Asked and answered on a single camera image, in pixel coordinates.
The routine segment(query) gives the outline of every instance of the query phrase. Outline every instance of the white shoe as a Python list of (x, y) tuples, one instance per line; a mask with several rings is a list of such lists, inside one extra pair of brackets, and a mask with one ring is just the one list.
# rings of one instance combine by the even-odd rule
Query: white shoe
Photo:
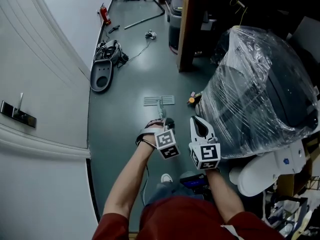
[(171, 176), (168, 173), (165, 173), (161, 176), (161, 183), (164, 182), (173, 182)]

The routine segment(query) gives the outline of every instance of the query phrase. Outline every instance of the black hose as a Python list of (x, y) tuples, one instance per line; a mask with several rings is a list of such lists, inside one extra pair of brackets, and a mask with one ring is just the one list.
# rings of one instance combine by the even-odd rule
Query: black hose
[(126, 26), (124, 29), (127, 30), (128, 28), (131, 28), (131, 27), (133, 27), (133, 26), (135, 26), (135, 25), (138, 25), (138, 24), (140, 24), (140, 23), (142, 23), (142, 22), (146, 22), (146, 21), (149, 21), (149, 20), (152, 20), (152, 19), (154, 19), (154, 18), (157, 18), (157, 17), (160, 17), (160, 16), (164, 15), (164, 14), (166, 13), (165, 9), (161, 6), (160, 3), (158, 3), (157, 0), (153, 0), (153, 1), (154, 1), (154, 2), (156, 3), (156, 5), (159, 6), (159, 8), (161, 9), (162, 12), (161, 12), (160, 14), (158, 14), (158, 15), (156, 15), (156, 16), (152, 16), (152, 17), (150, 17), (150, 18), (146, 18), (146, 19), (140, 20), (140, 21), (138, 21), (138, 22), (136, 22), (136, 23), (133, 23), (133, 24), (131, 24), (131, 25), (129, 25), (129, 26)]

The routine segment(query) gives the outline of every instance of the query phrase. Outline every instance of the hand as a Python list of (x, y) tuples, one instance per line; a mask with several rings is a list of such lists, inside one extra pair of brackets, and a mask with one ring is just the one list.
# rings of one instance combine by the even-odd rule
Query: hand
[[(161, 119), (150, 121), (145, 128), (163, 128), (163, 121)], [(146, 134), (143, 136), (143, 139), (156, 145), (156, 138), (154, 134)]]

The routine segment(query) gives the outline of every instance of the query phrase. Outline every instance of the toilet seat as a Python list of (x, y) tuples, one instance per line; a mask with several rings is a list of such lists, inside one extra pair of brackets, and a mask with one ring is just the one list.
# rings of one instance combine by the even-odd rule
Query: toilet seat
[(241, 194), (253, 197), (275, 183), (279, 175), (275, 153), (267, 152), (255, 157), (244, 167), (239, 174), (237, 186)]

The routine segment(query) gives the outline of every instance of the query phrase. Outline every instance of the red fire extinguisher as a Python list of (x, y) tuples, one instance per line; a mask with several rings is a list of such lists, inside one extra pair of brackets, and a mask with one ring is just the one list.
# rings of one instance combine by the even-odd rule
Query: red fire extinguisher
[(103, 22), (106, 25), (111, 24), (111, 20), (110, 20), (110, 17), (108, 15), (108, 11), (107, 11), (107, 8), (104, 6), (104, 3), (100, 7), (100, 13), (101, 13), (101, 16), (103, 18)]

